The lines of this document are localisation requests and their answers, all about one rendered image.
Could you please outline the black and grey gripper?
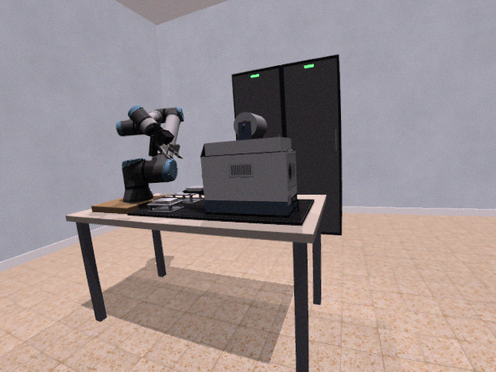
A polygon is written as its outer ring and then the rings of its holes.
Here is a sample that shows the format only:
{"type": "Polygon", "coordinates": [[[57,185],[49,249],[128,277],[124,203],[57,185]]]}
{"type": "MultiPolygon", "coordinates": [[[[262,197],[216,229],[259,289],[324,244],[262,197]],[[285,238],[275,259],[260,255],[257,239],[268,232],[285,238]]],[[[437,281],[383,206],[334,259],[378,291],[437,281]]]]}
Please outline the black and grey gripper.
{"type": "Polygon", "coordinates": [[[169,144],[174,139],[174,136],[169,132],[169,130],[164,130],[161,127],[161,124],[160,123],[156,123],[155,122],[150,128],[147,129],[147,132],[146,133],[149,136],[150,135],[154,135],[155,136],[155,138],[153,140],[153,143],[154,143],[156,149],[160,153],[162,153],[165,157],[167,157],[169,160],[172,160],[172,159],[168,155],[168,151],[172,152],[178,158],[183,159],[183,157],[179,154],[180,145],[178,145],[178,144],[177,145],[169,144]],[[171,140],[167,140],[167,139],[171,139],[171,140]]]}

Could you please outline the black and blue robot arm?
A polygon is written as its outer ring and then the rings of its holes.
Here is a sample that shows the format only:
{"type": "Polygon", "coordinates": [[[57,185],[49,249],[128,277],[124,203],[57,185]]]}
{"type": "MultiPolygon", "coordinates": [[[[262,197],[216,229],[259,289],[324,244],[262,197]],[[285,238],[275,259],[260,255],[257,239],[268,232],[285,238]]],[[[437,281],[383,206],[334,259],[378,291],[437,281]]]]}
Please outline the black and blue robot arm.
{"type": "MultiPolygon", "coordinates": [[[[116,123],[116,130],[119,136],[125,137],[143,134],[149,136],[146,133],[147,129],[155,122],[160,124],[165,123],[164,130],[169,130],[174,136],[172,143],[169,143],[173,145],[176,144],[180,122],[184,120],[184,114],[180,107],[156,109],[147,113],[143,107],[136,105],[130,108],[128,116],[130,119],[116,123]],[[165,122],[165,119],[167,122],[165,122]]],[[[168,154],[171,155],[169,156],[172,158],[172,160],[169,160],[162,153],[158,152],[153,143],[154,138],[154,135],[150,135],[149,156],[152,157],[151,161],[146,161],[145,158],[138,158],[122,162],[122,174],[125,185],[124,203],[151,200],[153,193],[149,189],[150,183],[170,182],[176,179],[177,163],[173,159],[173,153],[168,151],[168,154]]]]}

